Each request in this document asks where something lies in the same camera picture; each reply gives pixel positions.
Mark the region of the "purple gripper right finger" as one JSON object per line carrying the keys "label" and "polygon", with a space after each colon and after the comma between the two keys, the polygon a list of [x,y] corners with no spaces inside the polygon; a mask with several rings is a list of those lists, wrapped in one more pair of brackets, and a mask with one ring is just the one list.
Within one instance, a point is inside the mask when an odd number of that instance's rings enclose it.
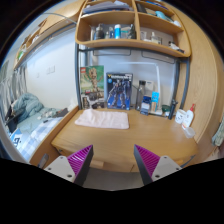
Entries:
{"label": "purple gripper right finger", "polygon": [[169,156],[158,156],[139,145],[134,146],[134,156],[144,185],[181,170]]}

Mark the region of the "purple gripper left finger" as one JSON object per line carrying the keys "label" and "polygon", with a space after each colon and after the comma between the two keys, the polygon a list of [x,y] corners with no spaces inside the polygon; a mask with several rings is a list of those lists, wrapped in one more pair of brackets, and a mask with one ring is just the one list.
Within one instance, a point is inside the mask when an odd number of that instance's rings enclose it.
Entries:
{"label": "purple gripper left finger", "polygon": [[93,146],[89,145],[68,157],[59,156],[45,168],[45,171],[82,186],[86,180],[92,157]]}

